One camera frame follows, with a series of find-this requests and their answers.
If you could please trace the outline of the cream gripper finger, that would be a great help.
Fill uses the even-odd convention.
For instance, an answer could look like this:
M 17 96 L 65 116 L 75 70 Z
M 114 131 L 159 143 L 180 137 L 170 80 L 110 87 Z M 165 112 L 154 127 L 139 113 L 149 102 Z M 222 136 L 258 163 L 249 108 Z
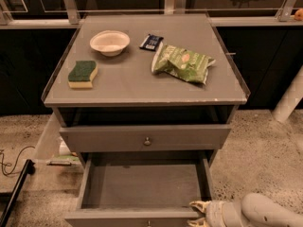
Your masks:
M 187 222 L 189 227 L 209 227 L 205 218 L 198 218 L 194 220 L 189 220 Z
M 191 207 L 196 208 L 199 210 L 201 213 L 206 212 L 207 206 L 211 203 L 211 201 L 192 201 L 189 205 Z

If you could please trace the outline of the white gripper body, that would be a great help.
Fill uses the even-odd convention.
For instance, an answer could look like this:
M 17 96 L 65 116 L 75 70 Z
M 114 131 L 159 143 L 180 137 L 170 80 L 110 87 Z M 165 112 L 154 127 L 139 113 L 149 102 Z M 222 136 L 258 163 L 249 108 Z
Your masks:
M 223 221 L 224 201 L 211 201 L 205 209 L 205 219 L 209 227 L 226 227 Z

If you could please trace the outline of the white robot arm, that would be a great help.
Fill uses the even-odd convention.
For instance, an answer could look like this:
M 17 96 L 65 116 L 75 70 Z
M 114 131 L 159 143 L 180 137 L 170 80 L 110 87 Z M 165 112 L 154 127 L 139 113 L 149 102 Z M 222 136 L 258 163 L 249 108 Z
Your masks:
M 192 201 L 191 207 L 204 214 L 191 219 L 189 227 L 303 227 L 303 216 L 259 193 L 240 201 Z

